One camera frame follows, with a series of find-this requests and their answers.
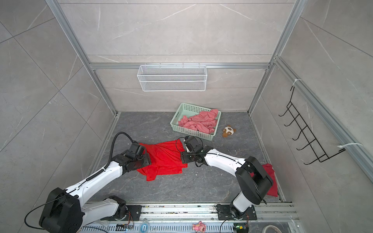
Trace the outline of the bright red t shirt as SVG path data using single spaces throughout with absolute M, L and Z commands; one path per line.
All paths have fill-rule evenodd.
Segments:
M 160 175 L 175 175 L 183 173 L 187 164 L 181 160 L 181 152 L 184 152 L 180 139 L 158 143 L 154 145 L 142 144 L 150 156 L 151 164 L 137 169 L 137 171 L 146 176 L 147 181 L 154 181 Z

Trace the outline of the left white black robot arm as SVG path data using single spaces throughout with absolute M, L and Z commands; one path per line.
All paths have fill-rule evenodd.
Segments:
M 114 156 L 100 170 L 66 189 L 56 188 L 48 195 L 37 229 L 49 233 L 77 233 L 84 226 L 112 217 L 130 219 L 126 201 L 110 196 L 101 202 L 88 201 L 113 180 L 151 164 L 146 148 L 134 142 L 128 150 Z

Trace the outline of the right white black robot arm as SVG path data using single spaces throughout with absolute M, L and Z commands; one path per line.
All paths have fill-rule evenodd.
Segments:
M 255 213 L 254 206 L 265 202 L 264 198 L 273 187 L 274 180 L 255 157 L 238 158 L 204 145 L 201 139 L 187 136 L 179 139 L 184 150 L 180 152 L 182 163 L 195 163 L 216 167 L 233 175 L 241 192 L 229 205 L 216 205 L 220 220 L 241 219 Z

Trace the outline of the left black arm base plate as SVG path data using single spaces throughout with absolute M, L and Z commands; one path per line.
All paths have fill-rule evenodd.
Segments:
M 101 220 L 108 221 L 139 221 L 141 216 L 141 205 L 126 205 L 122 206 L 114 216 L 101 218 Z

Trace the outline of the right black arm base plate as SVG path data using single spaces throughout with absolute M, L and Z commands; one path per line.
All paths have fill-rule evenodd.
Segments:
M 249 206 L 244 212 L 239 211 L 233 205 L 217 204 L 215 208 L 219 220 L 257 220 L 253 205 Z

